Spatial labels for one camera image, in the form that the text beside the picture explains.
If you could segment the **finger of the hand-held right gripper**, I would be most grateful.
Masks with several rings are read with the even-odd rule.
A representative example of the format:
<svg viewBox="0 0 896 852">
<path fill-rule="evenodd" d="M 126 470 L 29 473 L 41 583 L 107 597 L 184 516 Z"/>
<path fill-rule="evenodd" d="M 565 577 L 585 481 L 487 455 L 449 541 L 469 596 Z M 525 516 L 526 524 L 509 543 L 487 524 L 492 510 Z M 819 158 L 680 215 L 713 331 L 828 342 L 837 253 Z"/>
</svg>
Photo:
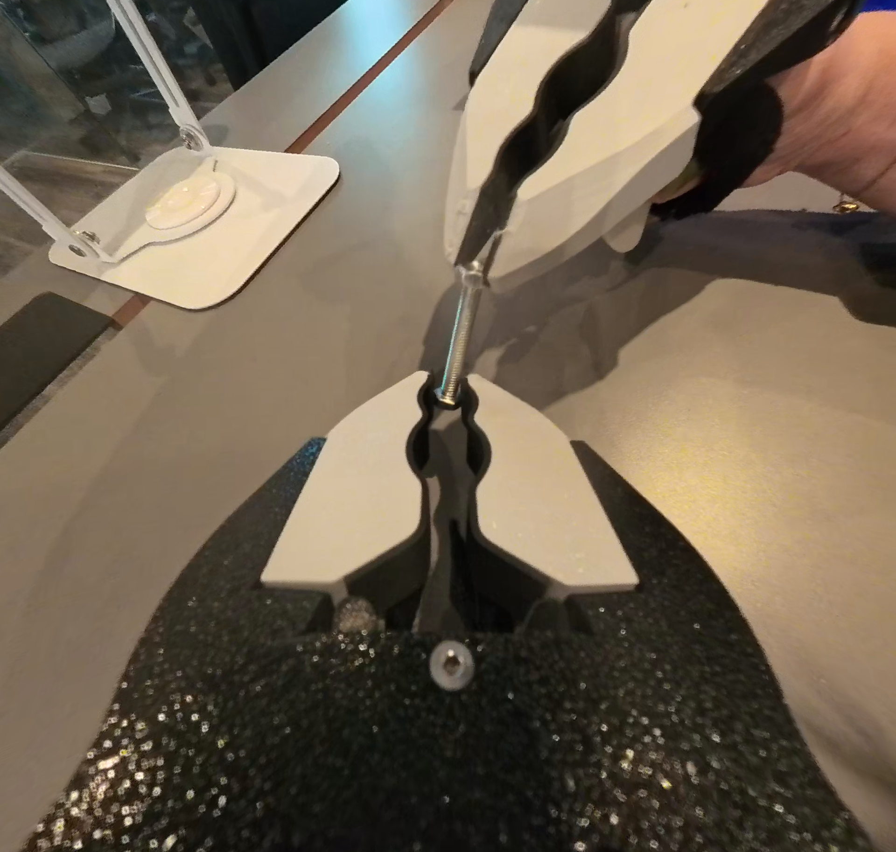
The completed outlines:
<svg viewBox="0 0 896 852">
<path fill-rule="evenodd" d="M 616 0 L 496 0 L 469 68 L 445 206 L 445 255 L 487 261 L 522 183 L 615 70 Z"/>
<path fill-rule="evenodd" d="M 696 94 L 769 0 L 653 0 L 624 18 L 631 48 L 574 114 L 556 151 L 522 183 L 511 221 L 482 261 L 486 280 L 534 269 L 580 233 L 586 243 L 644 228 L 651 199 L 690 162 Z"/>
</svg>

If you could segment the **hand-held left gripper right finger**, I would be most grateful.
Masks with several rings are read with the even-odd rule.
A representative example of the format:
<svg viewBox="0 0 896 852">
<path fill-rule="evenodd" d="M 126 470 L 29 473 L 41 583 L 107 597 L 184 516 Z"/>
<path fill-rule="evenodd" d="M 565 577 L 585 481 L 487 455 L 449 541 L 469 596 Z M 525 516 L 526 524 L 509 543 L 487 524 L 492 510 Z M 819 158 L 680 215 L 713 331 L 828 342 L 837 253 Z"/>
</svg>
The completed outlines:
<svg viewBox="0 0 896 852">
<path fill-rule="evenodd" d="M 476 595 L 519 627 L 544 601 L 630 592 L 639 576 L 572 441 L 550 418 L 482 376 L 462 420 L 473 486 L 469 571 Z"/>
</svg>

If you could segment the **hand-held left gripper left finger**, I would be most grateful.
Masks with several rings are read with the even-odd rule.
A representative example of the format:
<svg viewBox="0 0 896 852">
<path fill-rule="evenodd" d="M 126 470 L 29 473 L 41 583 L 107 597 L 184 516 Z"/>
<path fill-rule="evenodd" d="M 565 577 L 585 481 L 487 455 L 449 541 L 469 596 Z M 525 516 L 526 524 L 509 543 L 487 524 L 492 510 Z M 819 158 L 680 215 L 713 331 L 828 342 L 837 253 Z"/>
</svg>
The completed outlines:
<svg viewBox="0 0 896 852">
<path fill-rule="evenodd" d="M 406 618 L 430 570 L 424 476 L 432 417 L 428 372 L 412 373 L 349 413 L 325 439 L 261 582 L 367 601 Z"/>
</svg>

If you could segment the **long silver bolt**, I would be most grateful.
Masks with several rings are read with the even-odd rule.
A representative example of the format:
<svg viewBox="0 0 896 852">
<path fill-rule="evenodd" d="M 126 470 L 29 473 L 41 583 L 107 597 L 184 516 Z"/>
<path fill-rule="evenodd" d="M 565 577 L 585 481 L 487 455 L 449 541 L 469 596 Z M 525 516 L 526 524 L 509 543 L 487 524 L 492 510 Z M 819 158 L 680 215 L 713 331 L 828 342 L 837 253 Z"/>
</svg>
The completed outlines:
<svg viewBox="0 0 896 852">
<path fill-rule="evenodd" d="M 458 269 L 459 298 L 440 386 L 462 385 L 464 365 L 472 338 L 482 293 L 487 285 L 486 269 L 480 259 Z"/>
</svg>

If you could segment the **person's right hand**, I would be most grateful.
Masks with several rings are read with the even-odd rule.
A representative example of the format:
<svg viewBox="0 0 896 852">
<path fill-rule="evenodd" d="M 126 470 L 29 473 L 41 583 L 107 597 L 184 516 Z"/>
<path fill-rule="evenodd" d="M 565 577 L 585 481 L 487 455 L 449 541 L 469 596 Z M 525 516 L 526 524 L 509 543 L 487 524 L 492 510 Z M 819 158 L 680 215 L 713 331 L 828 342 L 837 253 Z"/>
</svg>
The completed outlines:
<svg viewBox="0 0 896 852">
<path fill-rule="evenodd" d="M 895 13 L 860 14 L 828 48 L 770 83 L 783 125 L 745 186 L 789 172 L 895 215 Z"/>
</svg>

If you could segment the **white desk stand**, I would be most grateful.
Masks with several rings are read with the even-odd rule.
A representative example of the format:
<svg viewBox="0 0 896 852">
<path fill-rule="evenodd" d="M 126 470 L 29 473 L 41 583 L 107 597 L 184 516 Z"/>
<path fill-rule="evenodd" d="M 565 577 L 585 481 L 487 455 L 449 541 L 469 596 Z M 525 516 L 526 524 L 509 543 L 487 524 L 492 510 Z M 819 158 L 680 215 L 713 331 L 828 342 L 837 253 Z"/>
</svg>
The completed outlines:
<svg viewBox="0 0 896 852">
<path fill-rule="evenodd" d="M 105 0 L 148 70 L 182 146 L 73 227 L 8 170 L 1 186 L 51 239 L 52 264 L 185 310 L 232 298 L 340 177 L 334 159 L 213 144 L 133 0 Z"/>
</svg>

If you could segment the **glass partition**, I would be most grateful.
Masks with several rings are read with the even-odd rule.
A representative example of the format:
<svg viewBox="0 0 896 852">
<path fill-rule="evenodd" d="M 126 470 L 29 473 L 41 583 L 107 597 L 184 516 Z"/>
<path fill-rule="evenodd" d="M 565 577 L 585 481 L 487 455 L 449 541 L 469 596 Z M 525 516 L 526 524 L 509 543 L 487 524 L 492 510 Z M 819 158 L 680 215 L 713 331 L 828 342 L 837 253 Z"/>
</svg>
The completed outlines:
<svg viewBox="0 0 896 852">
<path fill-rule="evenodd" d="M 133 0 L 201 119 L 233 89 L 187 0 Z M 165 100 L 105 0 L 1 0 L 2 158 L 136 169 L 177 145 Z"/>
</svg>

